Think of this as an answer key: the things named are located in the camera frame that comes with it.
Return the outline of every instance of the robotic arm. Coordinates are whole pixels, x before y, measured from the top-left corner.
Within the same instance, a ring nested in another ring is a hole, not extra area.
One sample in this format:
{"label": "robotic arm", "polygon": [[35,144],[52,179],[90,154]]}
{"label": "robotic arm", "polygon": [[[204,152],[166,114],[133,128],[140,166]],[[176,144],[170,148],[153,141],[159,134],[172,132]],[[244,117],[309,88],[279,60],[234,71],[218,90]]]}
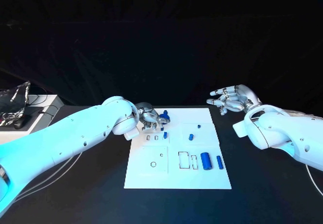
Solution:
{"label": "robotic arm", "polygon": [[244,121],[234,124],[240,137],[248,136],[260,148],[279,148],[302,163],[323,171],[323,118],[297,111],[263,105],[253,90],[245,85],[231,86],[211,92],[222,94],[206,103],[228,110],[245,111]]}
{"label": "robotic arm", "polygon": [[49,168],[88,150],[108,136],[124,134],[127,140],[139,134],[137,123],[144,129],[170,120],[159,116],[149,103],[134,105],[123,97],[108,98],[62,119],[48,128],[0,145],[0,217],[19,193]]}

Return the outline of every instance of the black table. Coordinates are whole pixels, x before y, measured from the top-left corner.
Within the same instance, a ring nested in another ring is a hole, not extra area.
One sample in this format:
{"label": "black table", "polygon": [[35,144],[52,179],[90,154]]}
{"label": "black table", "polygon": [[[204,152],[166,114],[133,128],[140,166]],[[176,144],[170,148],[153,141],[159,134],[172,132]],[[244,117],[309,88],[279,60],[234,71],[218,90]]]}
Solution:
{"label": "black table", "polygon": [[[52,122],[85,108],[62,107]],[[305,165],[283,150],[260,150],[248,137],[237,137],[232,124],[243,112],[221,116],[215,106],[209,109],[232,190],[124,189],[131,142],[111,134],[65,176],[15,203],[0,223],[323,223],[323,197]],[[323,186],[323,172],[310,170]]]}

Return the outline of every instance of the blue object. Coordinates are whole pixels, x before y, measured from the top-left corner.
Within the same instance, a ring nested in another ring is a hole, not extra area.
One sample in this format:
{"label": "blue object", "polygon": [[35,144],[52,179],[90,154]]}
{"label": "blue object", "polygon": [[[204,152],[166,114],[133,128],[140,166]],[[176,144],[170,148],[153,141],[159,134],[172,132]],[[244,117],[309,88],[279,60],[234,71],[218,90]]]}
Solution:
{"label": "blue object", "polygon": [[221,160],[221,156],[217,156],[217,160],[218,160],[218,164],[219,164],[219,169],[224,169],[224,165],[222,165],[222,160]]}
{"label": "blue object", "polygon": [[169,112],[165,110],[163,111],[163,114],[160,115],[160,117],[162,118],[165,118],[165,119],[170,119],[170,116],[168,115],[169,114]]}
{"label": "blue object", "polygon": [[209,153],[201,153],[201,159],[202,159],[204,169],[211,170],[212,169],[212,164],[211,164]]}

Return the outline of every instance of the blue cylinder on paper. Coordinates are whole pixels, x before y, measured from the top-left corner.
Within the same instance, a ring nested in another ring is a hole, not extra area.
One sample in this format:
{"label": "blue cylinder on paper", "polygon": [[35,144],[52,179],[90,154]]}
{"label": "blue cylinder on paper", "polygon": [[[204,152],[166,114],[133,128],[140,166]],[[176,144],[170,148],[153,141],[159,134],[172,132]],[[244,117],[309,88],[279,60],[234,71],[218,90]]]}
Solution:
{"label": "blue cylinder on paper", "polygon": [[201,159],[202,159],[204,169],[211,170],[212,169],[212,164],[211,164],[209,153],[201,153]]}
{"label": "blue cylinder on paper", "polygon": [[224,169],[224,164],[222,164],[222,160],[221,160],[221,156],[217,156],[217,160],[218,160],[218,164],[219,164],[219,169]]}

